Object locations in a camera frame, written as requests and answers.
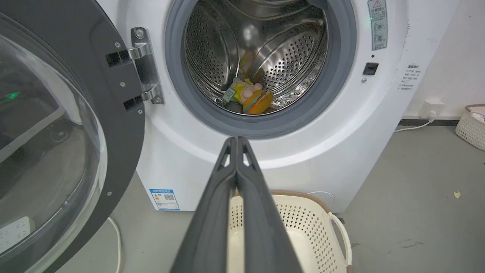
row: washing machine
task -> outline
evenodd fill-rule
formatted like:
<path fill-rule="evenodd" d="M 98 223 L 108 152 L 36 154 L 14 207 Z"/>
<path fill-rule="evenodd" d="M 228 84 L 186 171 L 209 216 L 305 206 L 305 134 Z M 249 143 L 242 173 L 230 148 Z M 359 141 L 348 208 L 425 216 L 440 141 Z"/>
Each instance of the washing machine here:
<path fill-rule="evenodd" d="M 135 170 L 155 209 L 195 210 L 228 136 L 250 140 L 270 189 L 343 212 L 458 4 L 2 1 L 0 272 L 60 268 Z M 233 101 L 234 79 L 269 106 Z"/>

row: plastic basket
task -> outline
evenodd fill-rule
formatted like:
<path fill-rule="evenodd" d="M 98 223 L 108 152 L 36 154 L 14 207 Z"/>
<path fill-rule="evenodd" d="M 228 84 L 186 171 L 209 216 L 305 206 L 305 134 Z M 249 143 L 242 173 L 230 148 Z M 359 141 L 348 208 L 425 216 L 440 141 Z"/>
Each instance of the plastic basket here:
<path fill-rule="evenodd" d="M 271 194 L 304 273 L 353 272 L 349 236 L 340 220 L 322 201 L 312 195 L 292 191 L 272 191 Z M 243 209 L 241 196 L 230 200 L 227 263 L 229 273 L 244 273 Z M 345 256 L 332 221 L 342 235 Z"/>
<path fill-rule="evenodd" d="M 485 151 L 485 124 L 472 117 L 473 113 L 483 115 L 484 111 L 475 111 L 475 109 L 480 108 L 485 108 L 485 104 L 467 105 L 465 112 L 456 126 L 455 132 L 464 141 Z"/>

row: white wall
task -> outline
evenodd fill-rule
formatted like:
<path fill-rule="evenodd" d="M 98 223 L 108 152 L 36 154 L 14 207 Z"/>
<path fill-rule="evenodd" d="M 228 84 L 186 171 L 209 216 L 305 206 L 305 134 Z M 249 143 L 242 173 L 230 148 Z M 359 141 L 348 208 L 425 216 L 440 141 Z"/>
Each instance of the white wall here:
<path fill-rule="evenodd" d="M 428 98 L 446 104 L 437 119 L 459 119 L 465 105 L 485 104 L 484 15 L 485 0 L 461 1 L 403 119 L 420 119 Z"/>

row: screw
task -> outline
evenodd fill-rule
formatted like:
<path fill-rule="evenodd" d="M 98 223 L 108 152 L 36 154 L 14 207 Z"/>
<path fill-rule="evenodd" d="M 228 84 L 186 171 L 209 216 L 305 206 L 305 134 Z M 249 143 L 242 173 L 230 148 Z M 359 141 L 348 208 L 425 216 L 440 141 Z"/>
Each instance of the screw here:
<path fill-rule="evenodd" d="M 142 29 L 137 29 L 135 35 L 138 39 L 143 39 L 143 37 L 145 37 L 145 32 Z"/>

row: door hinge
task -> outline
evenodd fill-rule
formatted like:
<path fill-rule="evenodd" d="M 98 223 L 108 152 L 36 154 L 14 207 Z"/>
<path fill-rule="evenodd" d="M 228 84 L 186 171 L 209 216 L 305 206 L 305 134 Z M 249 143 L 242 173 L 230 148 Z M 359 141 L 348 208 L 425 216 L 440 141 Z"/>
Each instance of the door hinge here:
<path fill-rule="evenodd" d="M 118 52 L 118 56 L 124 61 L 131 60 L 135 64 L 142 87 L 142 100 L 151 100 L 153 104 L 164 104 L 165 99 L 148 30 L 144 27 L 132 28 L 131 45 L 133 48 Z"/>

